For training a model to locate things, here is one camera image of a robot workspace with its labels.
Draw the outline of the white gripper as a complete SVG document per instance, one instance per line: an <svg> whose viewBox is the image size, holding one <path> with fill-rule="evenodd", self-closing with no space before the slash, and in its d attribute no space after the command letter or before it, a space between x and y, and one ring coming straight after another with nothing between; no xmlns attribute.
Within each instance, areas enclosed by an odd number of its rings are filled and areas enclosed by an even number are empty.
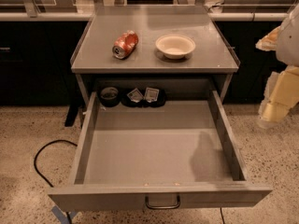
<svg viewBox="0 0 299 224"><path fill-rule="evenodd" d="M277 59L288 66L273 72L267 80L259 108L258 125L269 129L279 124L299 103L299 4L280 27L273 29L255 45L259 50L276 50Z"/></svg>

